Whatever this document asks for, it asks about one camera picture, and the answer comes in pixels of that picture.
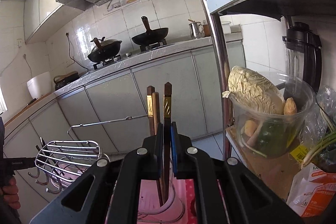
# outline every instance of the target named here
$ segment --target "stainless steel pitcher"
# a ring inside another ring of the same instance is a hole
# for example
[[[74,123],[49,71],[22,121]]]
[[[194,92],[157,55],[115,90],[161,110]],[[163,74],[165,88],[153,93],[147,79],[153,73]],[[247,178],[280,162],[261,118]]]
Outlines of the stainless steel pitcher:
[[[189,24],[190,36],[192,39],[204,37],[204,29],[200,22],[192,22]]]

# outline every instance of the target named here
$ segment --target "hand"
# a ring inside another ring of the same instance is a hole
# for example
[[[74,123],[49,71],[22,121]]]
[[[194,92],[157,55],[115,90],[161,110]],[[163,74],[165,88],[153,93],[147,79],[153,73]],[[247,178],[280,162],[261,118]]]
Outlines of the hand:
[[[4,186],[2,189],[0,188],[0,195],[3,195],[3,199],[6,203],[11,206],[13,209],[20,209],[21,204],[19,202],[18,193],[19,189],[16,186],[16,179],[12,177],[9,180],[9,186]]]

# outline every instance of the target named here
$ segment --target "metal utensil holder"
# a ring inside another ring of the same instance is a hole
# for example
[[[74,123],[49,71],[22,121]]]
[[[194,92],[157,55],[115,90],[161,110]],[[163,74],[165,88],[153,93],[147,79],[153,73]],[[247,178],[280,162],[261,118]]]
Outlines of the metal utensil holder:
[[[106,154],[103,154],[101,147],[95,141],[81,141],[73,131],[77,140],[70,135],[70,131],[77,127],[94,126],[97,124],[105,124],[111,122],[130,121],[138,118],[147,117],[147,115],[130,116],[123,119],[110,120],[105,122],[96,122],[88,124],[78,124],[70,126],[68,135],[72,141],[51,141],[47,144],[41,139],[42,149],[39,149],[36,156],[35,165],[37,174],[28,175],[36,179],[39,185],[47,186],[49,182],[56,187],[57,190],[46,188],[48,193],[59,194],[73,183],[80,175],[82,175],[93,163],[100,159],[110,161]],[[41,171],[45,174],[45,182],[38,180]]]

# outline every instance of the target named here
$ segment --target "transparent bucket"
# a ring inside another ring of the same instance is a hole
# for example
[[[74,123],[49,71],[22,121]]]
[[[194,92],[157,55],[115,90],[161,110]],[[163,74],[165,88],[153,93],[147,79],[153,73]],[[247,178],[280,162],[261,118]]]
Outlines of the transparent bucket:
[[[303,122],[314,102],[314,91],[304,81],[277,72],[261,72],[283,94],[284,99],[292,97],[298,113],[294,115],[275,115],[257,112],[241,105],[230,94],[233,103],[237,141],[244,151],[252,152],[265,158],[277,158],[288,148],[303,128]],[[245,134],[245,123],[251,120],[257,126],[249,137]]]

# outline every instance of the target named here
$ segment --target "silver screw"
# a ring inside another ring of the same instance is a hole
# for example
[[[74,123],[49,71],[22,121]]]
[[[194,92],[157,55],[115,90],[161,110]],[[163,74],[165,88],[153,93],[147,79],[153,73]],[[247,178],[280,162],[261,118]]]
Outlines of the silver screw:
[[[196,154],[196,153],[198,152],[198,150],[197,150],[196,147],[189,147],[189,148],[187,149],[187,152],[188,152],[189,154]]]
[[[136,153],[137,153],[138,155],[146,155],[147,152],[148,152],[147,149],[144,148],[144,147],[140,147],[140,148],[136,151]]]
[[[106,159],[100,159],[99,161],[97,161],[97,166],[98,167],[104,167],[107,165],[107,160]]]
[[[227,159],[227,163],[229,164],[229,165],[236,165],[237,163],[238,163],[238,160],[236,159],[236,158],[228,158]]]

